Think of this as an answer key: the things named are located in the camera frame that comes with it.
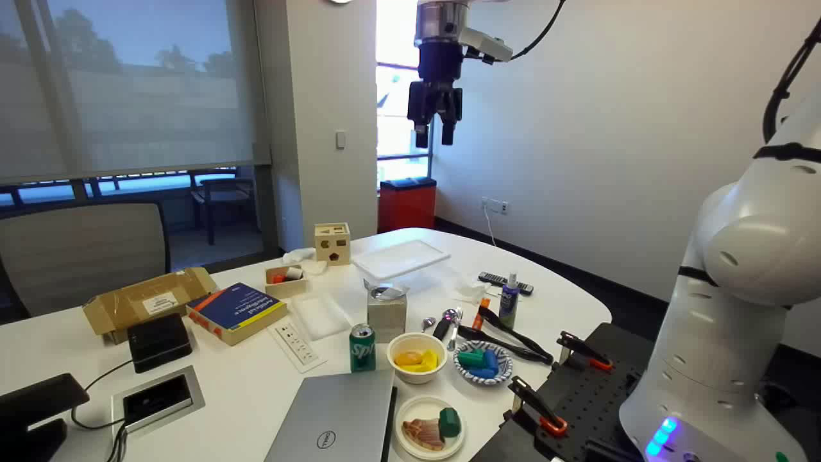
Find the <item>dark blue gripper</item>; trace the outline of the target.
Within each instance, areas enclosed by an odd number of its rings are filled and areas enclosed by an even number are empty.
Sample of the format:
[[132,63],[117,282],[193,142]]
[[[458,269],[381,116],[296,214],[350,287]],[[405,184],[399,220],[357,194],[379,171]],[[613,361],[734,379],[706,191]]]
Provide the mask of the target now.
[[429,149],[429,120],[441,119],[441,143],[453,143],[453,128],[461,119],[461,43],[464,0],[418,0],[416,4],[416,48],[418,79],[407,92],[407,119],[416,130],[416,149]]

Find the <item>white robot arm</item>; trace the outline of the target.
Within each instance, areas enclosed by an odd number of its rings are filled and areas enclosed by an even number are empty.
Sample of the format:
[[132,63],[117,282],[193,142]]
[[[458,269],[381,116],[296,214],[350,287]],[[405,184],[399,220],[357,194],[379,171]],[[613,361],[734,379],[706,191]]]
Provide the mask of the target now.
[[648,459],[799,462],[757,397],[795,305],[821,296],[817,84],[757,119],[821,0],[420,0],[461,69],[438,157],[445,217],[508,203],[502,239],[666,298],[617,424]]

